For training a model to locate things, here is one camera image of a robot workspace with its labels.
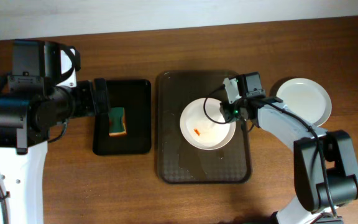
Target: white plate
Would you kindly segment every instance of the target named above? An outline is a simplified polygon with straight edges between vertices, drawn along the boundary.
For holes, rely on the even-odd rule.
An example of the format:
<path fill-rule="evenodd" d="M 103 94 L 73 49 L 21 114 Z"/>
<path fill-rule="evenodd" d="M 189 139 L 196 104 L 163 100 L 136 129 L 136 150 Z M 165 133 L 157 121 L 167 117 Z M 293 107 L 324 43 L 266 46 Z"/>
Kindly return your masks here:
<path fill-rule="evenodd" d="M 310 123 L 321 126 L 331 114 L 332 104 L 327 91 L 307 78 L 294 78 L 285 82 L 277 91 L 288 107 Z"/>
<path fill-rule="evenodd" d="M 195 100 L 183 110 L 180 116 L 180 131 L 194 147 L 205 150 L 219 149 L 233 137 L 236 123 L 216 124 L 210 121 L 204 114 L 204 100 L 205 98 Z M 219 100 L 208 98 L 205 109 L 210 118 L 224 122 L 219 111 L 220 103 Z"/>

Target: small orange piece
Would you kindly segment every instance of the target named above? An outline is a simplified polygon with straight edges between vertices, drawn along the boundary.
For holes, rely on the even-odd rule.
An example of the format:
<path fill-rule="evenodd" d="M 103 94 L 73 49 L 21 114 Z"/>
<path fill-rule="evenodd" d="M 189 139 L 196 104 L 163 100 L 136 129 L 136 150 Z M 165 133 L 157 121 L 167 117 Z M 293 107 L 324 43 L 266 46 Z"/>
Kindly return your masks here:
<path fill-rule="evenodd" d="M 195 132 L 198 136 L 200 136 L 200 134 L 201 134 L 197 129 L 194 129 L 194 132 Z"/>

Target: green object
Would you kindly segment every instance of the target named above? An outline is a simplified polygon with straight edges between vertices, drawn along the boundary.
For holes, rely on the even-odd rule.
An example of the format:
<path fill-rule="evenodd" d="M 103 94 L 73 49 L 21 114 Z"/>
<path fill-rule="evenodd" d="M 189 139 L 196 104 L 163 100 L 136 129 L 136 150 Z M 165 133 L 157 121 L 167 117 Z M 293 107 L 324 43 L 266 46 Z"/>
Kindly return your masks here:
<path fill-rule="evenodd" d="M 122 107 L 111 108 L 109 112 L 109 135 L 118 136 L 126 134 L 125 109 Z"/>

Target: wooden table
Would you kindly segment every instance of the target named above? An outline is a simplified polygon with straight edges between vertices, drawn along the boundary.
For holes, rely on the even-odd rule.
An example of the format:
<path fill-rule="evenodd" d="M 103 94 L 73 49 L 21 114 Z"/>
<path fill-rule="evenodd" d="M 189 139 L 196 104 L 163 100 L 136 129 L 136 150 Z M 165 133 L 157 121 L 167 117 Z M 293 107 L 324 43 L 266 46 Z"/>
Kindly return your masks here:
<path fill-rule="evenodd" d="M 164 70 L 227 68 L 259 71 L 269 92 L 283 78 L 310 78 L 333 103 L 323 127 L 346 130 L 358 160 L 358 17 L 45 40 L 79 50 L 78 80 L 146 78 L 155 86 Z M 11 60 L 12 42 L 0 42 L 0 74 L 11 69 Z M 154 136 L 154 106 L 152 114 Z M 146 155 L 94 155 L 93 125 L 94 118 L 73 119 L 65 137 L 49 145 L 45 223 L 240 223 L 270 216 L 295 195 L 292 153 L 260 129 L 250 134 L 254 171 L 248 183 L 168 185 L 156 175 L 154 147 Z M 346 223 L 358 223 L 358 200 L 338 213 Z"/>

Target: white background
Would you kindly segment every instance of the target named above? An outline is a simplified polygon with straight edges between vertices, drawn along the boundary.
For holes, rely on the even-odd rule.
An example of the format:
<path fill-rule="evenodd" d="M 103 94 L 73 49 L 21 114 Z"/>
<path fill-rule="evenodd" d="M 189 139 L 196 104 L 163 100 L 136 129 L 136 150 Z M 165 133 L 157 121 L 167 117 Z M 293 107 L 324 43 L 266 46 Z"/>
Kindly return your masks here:
<path fill-rule="evenodd" d="M 0 0 L 0 40 L 358 15 L 358 0 Z"/>

